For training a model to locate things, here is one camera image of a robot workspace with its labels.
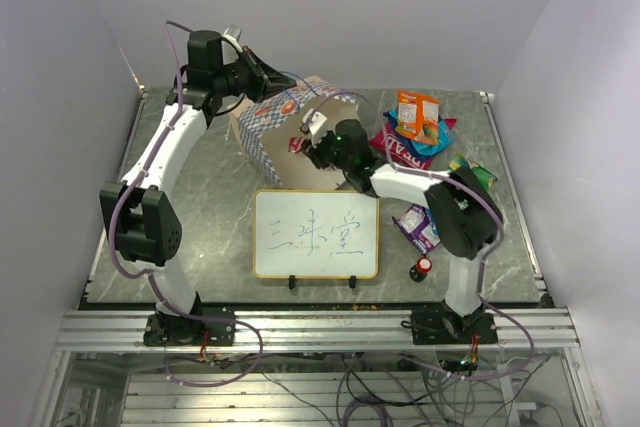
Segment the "white board with yellow frame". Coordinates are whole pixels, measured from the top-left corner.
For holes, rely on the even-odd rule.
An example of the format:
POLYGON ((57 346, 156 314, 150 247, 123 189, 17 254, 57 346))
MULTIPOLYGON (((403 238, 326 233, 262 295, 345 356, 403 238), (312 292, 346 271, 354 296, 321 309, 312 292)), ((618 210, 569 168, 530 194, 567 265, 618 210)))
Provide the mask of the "white board with yellow frame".
POLYGON ((254 197, 253 272, 261 279, 372 279, 380 207, 349 190, 260 190, 254 197))

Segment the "pink snack bag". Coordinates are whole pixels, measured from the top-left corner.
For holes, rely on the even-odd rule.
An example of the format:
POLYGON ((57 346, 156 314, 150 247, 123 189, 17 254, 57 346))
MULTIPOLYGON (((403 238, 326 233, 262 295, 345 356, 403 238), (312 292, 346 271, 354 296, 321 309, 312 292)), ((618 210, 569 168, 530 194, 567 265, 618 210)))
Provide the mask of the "pink snack bag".
POLYGON ((414 157, 398 140, 391 134, 391 127, 387 120, 383 128, 369 140, 369 145, 377 152, 384 154, 386 145, 389 145, 392 160, 403 166, 414 167, 420 170, 427 170, 433 162, 433 157, 420 159, 414 157))

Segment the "orange Fox's fruits candy bag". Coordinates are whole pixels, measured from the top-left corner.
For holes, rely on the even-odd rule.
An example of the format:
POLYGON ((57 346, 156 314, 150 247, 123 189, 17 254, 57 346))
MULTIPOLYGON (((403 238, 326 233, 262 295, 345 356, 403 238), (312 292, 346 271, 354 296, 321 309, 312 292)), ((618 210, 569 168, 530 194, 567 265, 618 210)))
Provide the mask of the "orange Fox's fruits candy bag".
POLYGON ((436 145, 439 140, 440 101, 425 94, 397 91, 397 126, 395 130, 405 138, 436 145))

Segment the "red emergency stop button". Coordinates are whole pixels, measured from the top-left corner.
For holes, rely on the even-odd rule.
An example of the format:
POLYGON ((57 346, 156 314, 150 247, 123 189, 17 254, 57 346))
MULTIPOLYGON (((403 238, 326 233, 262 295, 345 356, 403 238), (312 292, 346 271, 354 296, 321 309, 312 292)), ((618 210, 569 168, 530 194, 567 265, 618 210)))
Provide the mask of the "red emergency stop button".
POLYGON ((424 281, 433 268, 431 260, 427 257, 420 258, 409 270, 409 277, 414 282, 424 281))

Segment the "small red candy pack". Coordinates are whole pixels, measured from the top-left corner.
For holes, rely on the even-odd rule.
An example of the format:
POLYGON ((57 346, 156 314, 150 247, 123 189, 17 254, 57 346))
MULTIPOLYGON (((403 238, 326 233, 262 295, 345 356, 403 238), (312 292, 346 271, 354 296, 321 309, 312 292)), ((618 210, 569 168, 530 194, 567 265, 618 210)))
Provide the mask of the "small red candy pack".
POLYGON ((304 151, 307 140, 304 137, 291 137, 288 143, 288 151, 299 154, 304 151))

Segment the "blue checkered paper bag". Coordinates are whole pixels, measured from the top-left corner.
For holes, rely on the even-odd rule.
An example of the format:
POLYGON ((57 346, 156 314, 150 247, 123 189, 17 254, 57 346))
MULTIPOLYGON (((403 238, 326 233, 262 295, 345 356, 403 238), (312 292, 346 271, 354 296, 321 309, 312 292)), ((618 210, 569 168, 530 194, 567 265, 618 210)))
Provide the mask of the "blue checkered paper bag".
POLYGON ((291 89, 263 102, 243 101, 230 113, 242 152, 275 185, 292 190, 334 190, 344 182, 341 171, 317 169, 303 153, 289 146, 303 139, 303 116, 321 105, 328 126, 358 117, 358 101, 341 94, 317 76, 296 80, 291 89))

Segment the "aluminium frame rail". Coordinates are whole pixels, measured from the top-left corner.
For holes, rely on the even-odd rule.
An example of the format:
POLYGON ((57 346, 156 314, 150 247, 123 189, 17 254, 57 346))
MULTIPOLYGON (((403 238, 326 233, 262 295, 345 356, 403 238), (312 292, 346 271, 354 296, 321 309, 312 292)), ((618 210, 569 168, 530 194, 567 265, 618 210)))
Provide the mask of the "aluminium frame rail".
MULTIPOLYGON (((534 339, 537 348, 580 345, 569 312, 556 309, 509 309, 534 339)), ((466 344, 418 345, 401 326, 408 310, 392 311, 239 311, 236 316, 256 327, 265 352, 466 351, 466 344)), ((71 312, 64 316, 54 349, 58 352, 196 353, 197 346, 143 345, 145 311, 71 312)))

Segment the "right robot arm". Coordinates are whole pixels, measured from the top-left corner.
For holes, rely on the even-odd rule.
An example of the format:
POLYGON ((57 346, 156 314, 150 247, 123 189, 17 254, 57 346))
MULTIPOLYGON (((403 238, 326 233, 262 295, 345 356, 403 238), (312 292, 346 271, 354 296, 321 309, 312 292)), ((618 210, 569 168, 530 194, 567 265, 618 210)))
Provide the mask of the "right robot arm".
POLYGON ((341 171, 361 194, 430 211, 440 244, 452 255, 441 331, 452 342, 465 341, 487 306, 482 297, 487 259, 503 236, 499 209, 473 171, 424 171, 394 163, 390 153, 382 158, 355 119, 331 128, 323 116, 309 114, 300 131, 302 152, 316 168, 341 171))

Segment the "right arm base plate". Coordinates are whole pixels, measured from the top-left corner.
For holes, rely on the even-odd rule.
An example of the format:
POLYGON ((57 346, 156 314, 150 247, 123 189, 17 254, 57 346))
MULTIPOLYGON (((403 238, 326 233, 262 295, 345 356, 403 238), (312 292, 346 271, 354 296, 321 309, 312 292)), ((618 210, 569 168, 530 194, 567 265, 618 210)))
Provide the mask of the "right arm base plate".
POLYGON ((443 305, 433 304, 412 310, 408 320, 400 326, 411 333, 414 345, 468 345, 477 341, 480 345, 498 342, 494 317, 482 312, 470 326, 463 326, 453 312, 443 305))

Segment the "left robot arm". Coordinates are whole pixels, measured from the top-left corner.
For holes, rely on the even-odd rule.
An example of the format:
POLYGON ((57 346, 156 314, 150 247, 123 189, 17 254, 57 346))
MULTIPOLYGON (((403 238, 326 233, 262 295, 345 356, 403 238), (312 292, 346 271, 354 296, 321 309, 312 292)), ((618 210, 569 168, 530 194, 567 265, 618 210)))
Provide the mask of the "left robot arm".
POLYGON ((178 63, 163 115, 135 165, 99 193, 111 262, 129 280, 143 278, 155 296, 143 342, 192 344, 207 333, 199 294, 187 279, 178 251, 182 225, 171 203, 177 177, 223 101, 267 100, 295 81, 240 43, 241 28, 191 30, 186 62, 178 63))

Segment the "green snack bag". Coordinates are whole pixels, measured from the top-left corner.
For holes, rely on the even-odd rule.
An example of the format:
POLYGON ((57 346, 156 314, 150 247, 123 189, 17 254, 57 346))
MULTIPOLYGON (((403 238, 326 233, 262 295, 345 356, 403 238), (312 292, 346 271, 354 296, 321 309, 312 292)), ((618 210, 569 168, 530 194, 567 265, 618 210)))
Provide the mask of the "green snack bag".
POLYGON ((452 171, 463 167, 469 168, 487 191, 489 191, 497 181, 497 177, 492 172, 462 155, 457 154, 448 164, 448 168, 452 171))

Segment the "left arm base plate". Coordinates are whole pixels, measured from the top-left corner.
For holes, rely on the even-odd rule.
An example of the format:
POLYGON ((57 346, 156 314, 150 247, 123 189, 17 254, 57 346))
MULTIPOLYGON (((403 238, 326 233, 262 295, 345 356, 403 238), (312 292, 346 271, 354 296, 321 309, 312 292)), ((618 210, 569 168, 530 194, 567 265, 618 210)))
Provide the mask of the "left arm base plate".
POLYGON ((196 321, 161 312, 150 315, 143 333, 146 347, 231 346, 235 337, 235 316, 224 309, 204 310, 216 321, 196 321))

